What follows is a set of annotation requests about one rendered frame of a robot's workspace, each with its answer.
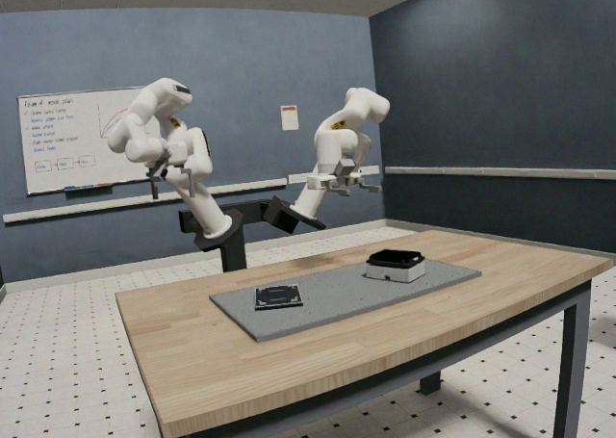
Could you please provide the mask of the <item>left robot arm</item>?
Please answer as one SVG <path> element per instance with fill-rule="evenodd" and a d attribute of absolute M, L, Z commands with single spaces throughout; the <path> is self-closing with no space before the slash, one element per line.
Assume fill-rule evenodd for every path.
<path fill-rule="evenodd" d="M 372 144 L 368 136 L 359 132 L 360 127 L 366 118 L 381 122 L 389 109 L 388 100 L 378 94 L 362 88 L 349 89 L 344 109 L 325 120 L 314 137 L 318 161 L 310 176 L 318 173 L 344 176 L 357 172 Z M 326 193 L 327 190 L 308 190 L 306 183 L 295 206 L 290 208 L 308 219 L 317 220 L 315 214 Z"/>

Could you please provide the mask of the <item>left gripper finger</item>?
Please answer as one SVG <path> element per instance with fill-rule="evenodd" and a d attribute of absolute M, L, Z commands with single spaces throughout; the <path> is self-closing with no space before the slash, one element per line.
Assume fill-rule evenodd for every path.
<path fill-rule="evenodd" d="M 328 181 L 326 181 L 327 191 L 330 193 L 338 193 L 342 196 L 350 196 L 350 190 L 333 189 L 332 187 L 339 187 L 339 179 L 329 179 Z"/>
<path fill-rule="evenodd" d="M 346 178 L 346 185 L 355 185 L 355 184 L 359 184 L 359 187 L 361 189 L 370 189 L 370 193 L 379 193 L 382 192 L 382 187 L 381 186 L 368 186 L 364 184 L 364 178 L 355 178 L 355 177 L 348 177 Z"/>

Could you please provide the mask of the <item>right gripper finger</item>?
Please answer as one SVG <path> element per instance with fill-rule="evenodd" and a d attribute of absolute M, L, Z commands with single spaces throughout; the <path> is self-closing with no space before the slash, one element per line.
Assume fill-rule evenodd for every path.
<path fill-rule="evenodd" d="M 148 176 L 150 175 L 150 173 L 151 173 L 152 169 L 153 169 L 153 167 L 149 169 L 149 172 L 146 172 L 146 173 L 145 173 L 146 177 L 148 177 Z M 154 184 L 154 182 L 152 182 L 152 180 L 151 180 L 151 179 L 150 179 L 150 182 L 151 182 L 152 199 L 153 199 L 153 200 L 159 199 L 159 196 L 158 196 L 158 188 L 157 188 L 157 187 L 155 187 L 155 184 Z"/>
<path fill-rule="evenodd" d="M 173 168 L 180 168 L 180 172 L 181 174 L 187 173 L 189 175 L 189 193 L 190 193 L 190 198 L 194 198 L 195 197 L 195 193 L 194 193 L 194 184 L 193 184 L 193 175 L 192 175 L 192 170 L 190 168 L 184 168 L 184 164 L 181 164 L 179 166 L 173 166 Z"/>

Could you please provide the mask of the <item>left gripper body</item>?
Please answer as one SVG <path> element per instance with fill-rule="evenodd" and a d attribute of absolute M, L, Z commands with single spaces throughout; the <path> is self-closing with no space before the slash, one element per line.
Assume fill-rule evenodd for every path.
<path fill-rule="evenodd" d="M 351 173 L 350 175 L 344 176 L 338 176 L 338 174 L 320 173 L 319 175 L 307 176 L 307 189 L 315 191 L 327 190 L 326 181 L 329 179 L 339 179 L 339 187 L 332 187 L 333 189 L 359 186 L 359 184 L 347 186 L 346 178 L 348 177 L 360 178 L 360 173 Z"/>

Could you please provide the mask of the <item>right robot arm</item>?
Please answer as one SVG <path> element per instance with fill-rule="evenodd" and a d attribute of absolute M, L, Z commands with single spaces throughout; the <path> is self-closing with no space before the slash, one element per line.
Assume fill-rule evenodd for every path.
<path fill-rule="evenodd" d="M 152 182 L 163 182 L 166 178 L 205 230 L 203 236 L 211 240 L 225 233 L 232 220 L 222 213 L 207 189 L 197 182 L 212 173 L 210 148 L 205 133 L 199 128 L 187 131 L 185 122 L 173 116 L 192 102 L 191 92 L 171 79 L 162 78 L 152 83 L 140 91 L 127 109 L 108 137 L 108 146 L 114 153 L 125 152 L 132 163 L 155 161 L 156 165 L 149 178 Z M 165 169 L 169 150 L 167 142 L 162 138 L 147 137 L 144 126 L 152 116 L 165 129 L 167 142 L 184 142 L 187 145 L 189 157 L 185 168 L 192 170 L 192 180 L 196 182 L 194 198 L 190 198 L 189 175 L 181 174 L 179 167 L 169 166 Z"/>

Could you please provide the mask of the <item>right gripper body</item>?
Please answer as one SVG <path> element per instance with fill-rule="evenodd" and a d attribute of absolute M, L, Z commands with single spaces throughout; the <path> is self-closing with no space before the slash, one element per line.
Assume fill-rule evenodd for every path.
<path fill-rule="evenodd" d="M 187 145 L 184 142 L 167 142 L 167 145 L 169 150 L 166 155 L 165 167 L 179 166 L 188 161 Z M 143 164 L 145 167 L 152 168 L 155 167 L 156 162 L 144 162 Z"/>

